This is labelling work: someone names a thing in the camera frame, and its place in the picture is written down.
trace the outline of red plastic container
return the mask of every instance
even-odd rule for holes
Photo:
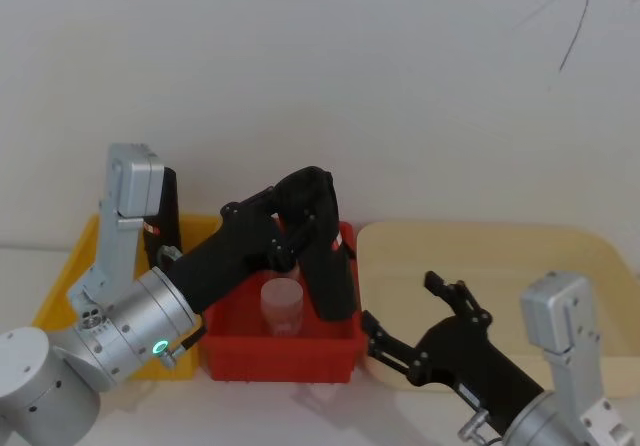
[[[353,228],[340,224],[355,251]],[[358,270],[351,262],[356,292]],[[260,290],[271,273],[258,273],[205,312],[208,332],[200,344],[211,377],[219,381],[347,383],[365,338],[360,311],[347,321],[329,323],[316,316],[304,282],[304,318],[295,337],[274,337],[260,311]]]

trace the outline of green indicator light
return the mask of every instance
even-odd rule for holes
[[[153,347],[153,354],[162,353],[165,349],[167,349],[168,346],[169,346],[169,341],[167,341],[166,339],[162,339],[158,341],[156,345]]]

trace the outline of white table surface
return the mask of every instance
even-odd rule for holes
[[[66,256],[0,249],[0,331],[30,323]],[[614,404],[640,431],[640,398]],[[103,395],[79,445],[459,446],[470,416],[453,394],[395,391],[360,370],[347,385],[221,383],[199,371],[193,381],[135,381]],[[25,445],[15,435],[7,444]]]

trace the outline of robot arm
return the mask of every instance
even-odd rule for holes
[[[33,446],[75,444],[97,418],[99,392],[153,357],[175,365],[204,329],[176,349],[170,345],[194,330],[199,313],[261,269],[288,271],[298,260],[321,318],[342,320],[355,312],[331,175],[319,168],[229,203],[218,232],[189,253],[175,254],[165,272],[153,267],[132,281],[141,228],[154,235],[155,243],[147,244],[152,260],[163,247],[180,246],[177,206],[166,204],[177,198],[175,182],[163,188],[166,174],[146,146],[111,147],[96,261],[68,293],[77,323],[48,334],[21,328],[0,335],[0,431],[14,430]],[[161,221],[149,220],[159,211],[166,212]],[[307,250],[318,254],[306,256]]]
[[[595,315],[588,280],[550,273],[523,295],[532,344],[545,351],[555,393],[544,393],[488,340],[491,315],[464,283],[446,285],[435,273],[425,287],[449,304],[454,316],[427,331],[416,347],[389,336],[367,311],[368,354],[404,374],[415,386],[442,383],[475,411],[458,436],[492,444],[478,429],[489,424],[507,446],[632,446],[632,433],[603,397]]]

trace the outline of yellow bin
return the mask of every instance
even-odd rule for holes
[[[185,251],[207,239],[215,233],[222,224],[219,217],[215,216],[180,216],[180,233],[182,246]],[[76,315],[67,300],[67,290],[89,269],[96,256],[96,244],[98,240],[99,218],[93,216],[84,228],[84,232],[76,243],[53,289],[40,307],[33,325],[52,331],[64,329],[76,321]],[[138,253],[136,258],[136,277],[149,269],[147,256],[144,252],[142,240],[138,241]],[[147,380],[182,380],[191,379],[198,368],[197,346],[191,348],[180,358],[176,369],[166,369],[159,360],[151,360],[144,368],[136,373],[133,378]]]

